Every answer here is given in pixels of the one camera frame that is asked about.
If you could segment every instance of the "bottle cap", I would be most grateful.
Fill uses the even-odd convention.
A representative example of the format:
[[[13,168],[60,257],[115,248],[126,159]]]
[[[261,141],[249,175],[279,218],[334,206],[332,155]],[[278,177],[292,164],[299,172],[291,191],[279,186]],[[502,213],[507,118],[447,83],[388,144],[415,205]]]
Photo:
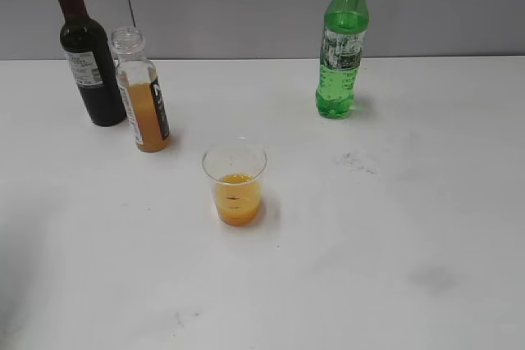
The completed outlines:
[[[133,26],[123,26],[112,32],[111,44],[117,54],[130,54],[142,51],[146,45],[140,30]]]

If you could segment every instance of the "plastic cup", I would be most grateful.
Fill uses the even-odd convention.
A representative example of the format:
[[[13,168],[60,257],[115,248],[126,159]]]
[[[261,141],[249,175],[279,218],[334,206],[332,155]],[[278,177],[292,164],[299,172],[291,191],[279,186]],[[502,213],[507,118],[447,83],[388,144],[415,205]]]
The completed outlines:
[[[258,214],[266,152],[239,138],[208,150],[203,169],[210,180],[219,217],[228,225],[247,225]]]

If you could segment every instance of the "orange juice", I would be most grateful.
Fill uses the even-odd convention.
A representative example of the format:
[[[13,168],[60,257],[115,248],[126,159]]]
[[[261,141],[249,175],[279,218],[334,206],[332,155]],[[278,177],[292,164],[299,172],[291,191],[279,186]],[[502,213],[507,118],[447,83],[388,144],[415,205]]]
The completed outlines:
[[[258,181],[248,174],[229,174],[223,176],[221,182],[225,184],[216,186],[215,197],[219,216],[228,225],[247,225],[259,210]]]
[[[132,84],[128,88],[128,94],[143,140],[142,143],[137,143],[137,147],[144,152],[157,152],[164,149],[170,143],[170,136],[162,139],[150,84]]]

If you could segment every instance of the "bottle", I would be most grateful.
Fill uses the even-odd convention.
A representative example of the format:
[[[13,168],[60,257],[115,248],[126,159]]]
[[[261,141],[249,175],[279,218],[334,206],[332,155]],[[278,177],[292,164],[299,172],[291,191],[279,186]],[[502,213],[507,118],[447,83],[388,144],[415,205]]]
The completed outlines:
[[[126,26],[113,31],[111,43],[118,56],[116,80],[137,148],[160,151],[170,142],[170,128],[157,71],[143,52],[144,37],[138,29]]]
[[[126,117],[115,79],[115,64],[103,27],[88,16],[84,0],[58,0],[66,22],[60,43],[94,124],[111,126]]]
[[[324,16],[317,110],[327,118],[344,118],[354,101],[363,39],[368,27],[365,0],[332,0]]]

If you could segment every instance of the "plastic bottle label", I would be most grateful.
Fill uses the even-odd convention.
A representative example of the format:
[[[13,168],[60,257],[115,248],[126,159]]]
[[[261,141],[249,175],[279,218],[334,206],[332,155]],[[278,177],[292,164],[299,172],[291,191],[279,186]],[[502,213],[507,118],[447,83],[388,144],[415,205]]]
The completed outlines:
[[[366,33],[366,30],[357,34],[336,33],[325,26],[322,35],[321,64],[332,70],[358,68]]]
[[[94,88],[103,84],[92,52],[66,52],[66,59],[77,85]]]
[[[126,115],[128,116],[128,122],[130,123],[131,129],[133,130],[133,133],[135,134],[135,142],[138,145],[142,145],[144,141],[142,140],[142,134],[140,133],[139,122],[137,121],[137,117],[135,116],[135,110],[133,109],[133,105],[131,104],[131,99],[130,99],[130,94],[128,93],[128,88],[120,84],[118,84],[118,88],[121,91],[122,103],[124,104],[124,108],[126,109]]]
[[[170,126],[167,124],[166,110],[164,109],[164,101],[162,100],[161,88],[158,85],[158,78],[149,85],[151,95],[153,97],[153,104],[155,112],[157,113],[158,126],[161,129],[162,139],[167,139],[170,135]]]

